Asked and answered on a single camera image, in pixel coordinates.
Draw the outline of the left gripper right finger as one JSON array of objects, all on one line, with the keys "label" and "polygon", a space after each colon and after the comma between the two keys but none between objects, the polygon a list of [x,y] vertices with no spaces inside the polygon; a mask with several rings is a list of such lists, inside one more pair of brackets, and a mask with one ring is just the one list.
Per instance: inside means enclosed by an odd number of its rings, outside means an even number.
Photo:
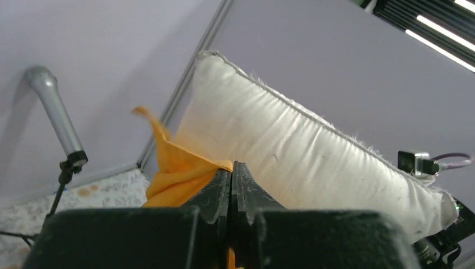
[{"label": "left gripper right finger", "polygon": [[285,208],[253,178],[245,163],[234,162],[230,188],[230,247],[235,265],[243,268],[265,268],[260,251],[259,227],[256,220],[261,211]]}]

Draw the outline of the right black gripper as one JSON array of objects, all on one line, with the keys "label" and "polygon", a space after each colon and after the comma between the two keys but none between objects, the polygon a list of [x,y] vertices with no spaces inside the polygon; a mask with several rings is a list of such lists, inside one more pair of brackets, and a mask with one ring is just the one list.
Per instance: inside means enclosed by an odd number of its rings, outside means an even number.
[{"label": "right black gripper", "polygon": [[453,224],[413,244],[421,268],[453,268],[462,252],[459,243],[474,234],[474,213],[460,201],[455,203],[459,216]]}]

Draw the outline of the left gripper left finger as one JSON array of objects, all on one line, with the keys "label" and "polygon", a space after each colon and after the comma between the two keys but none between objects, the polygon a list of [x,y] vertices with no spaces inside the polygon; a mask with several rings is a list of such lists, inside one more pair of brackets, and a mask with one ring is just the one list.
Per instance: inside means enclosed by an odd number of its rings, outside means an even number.
[{"label": "left gripper left finger", "polygon": [[187,268],[227,268],[232,173],[219,169],[184,206],[193,209]]}]

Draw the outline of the orange pillowcase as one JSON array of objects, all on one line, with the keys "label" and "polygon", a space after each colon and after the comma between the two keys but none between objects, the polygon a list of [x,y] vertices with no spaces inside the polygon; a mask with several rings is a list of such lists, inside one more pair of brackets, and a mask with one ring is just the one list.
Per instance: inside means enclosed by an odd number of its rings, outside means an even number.
[{"label": "orange pillowcase", "polygon": [[[146,190],[147,200],[143,205],[151,218],[147,225],[153,253],[149,265],[187,268],[194,210],[184,204],[203,189],[219,169],[232,173],[232,162],[211,161],[177,145],[147,108],[138,106],[133,112],[150,122],[157,145],[159,169]],[[229,245],[227,268],[235,266],[235,253]]]}]

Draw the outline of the white pillow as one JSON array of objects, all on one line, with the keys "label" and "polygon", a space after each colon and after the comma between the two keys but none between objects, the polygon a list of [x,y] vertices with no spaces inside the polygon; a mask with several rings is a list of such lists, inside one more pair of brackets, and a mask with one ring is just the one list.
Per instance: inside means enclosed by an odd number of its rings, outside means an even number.
[{"label": "white pillow", "polygon": [[192,98],[173,140],[210,160],[246,163],[286,208],[381,212],[410,242],[459,215],[451,194],[397,169],[217,52],[197,55]]}]

